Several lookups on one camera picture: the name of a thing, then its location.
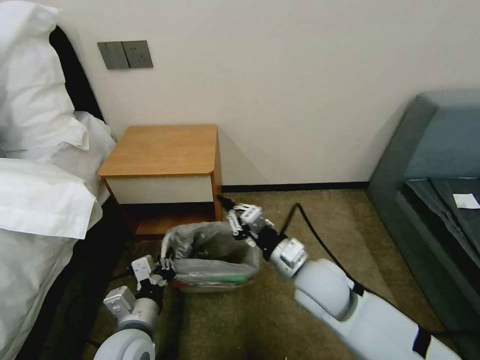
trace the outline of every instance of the light switch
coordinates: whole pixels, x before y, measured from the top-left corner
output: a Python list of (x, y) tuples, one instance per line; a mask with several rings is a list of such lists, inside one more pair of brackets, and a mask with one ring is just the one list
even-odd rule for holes
[(152, 58), (150, 57), (149, 45), (145, 40), (141, 41), (122, 41), (126, 58), (130, 68), (153, 68)]
[(130, 68), (121, 41), (98, 42), (97, 45), (107, 69)]

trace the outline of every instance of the white wall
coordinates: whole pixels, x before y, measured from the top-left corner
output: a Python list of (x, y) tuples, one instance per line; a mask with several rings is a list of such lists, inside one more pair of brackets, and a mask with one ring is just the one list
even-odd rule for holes
[[(366, 181), (406, 101), (480, 88), (476, 0), (43, 0), (107, 122), (215, 123), (223, 182)], [(99, 41), (147, 40), (107, 70)]]

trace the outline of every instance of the paper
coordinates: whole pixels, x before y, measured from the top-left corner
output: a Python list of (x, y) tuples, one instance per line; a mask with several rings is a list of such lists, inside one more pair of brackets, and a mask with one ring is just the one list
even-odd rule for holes
[(453, 194), (453, 199), (459, 209), (480, 209), (480, 204), (473, 194)]

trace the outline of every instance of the gray plastic bag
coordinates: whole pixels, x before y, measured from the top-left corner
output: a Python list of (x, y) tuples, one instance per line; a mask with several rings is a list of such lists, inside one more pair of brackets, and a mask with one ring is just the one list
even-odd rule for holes
[(175, 226), (165, 238), (175, 251), (174, 284), (181, 290), (228, 291), (259, 272), (260, 249), (235, 240), (228, 222)]

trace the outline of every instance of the wooden nightstand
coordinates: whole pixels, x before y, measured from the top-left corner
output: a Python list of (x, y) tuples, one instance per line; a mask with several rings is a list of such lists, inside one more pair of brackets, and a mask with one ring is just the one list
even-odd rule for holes
[(98, 174), (136, 235), (222, 220), (216, 125), (131, 126)]

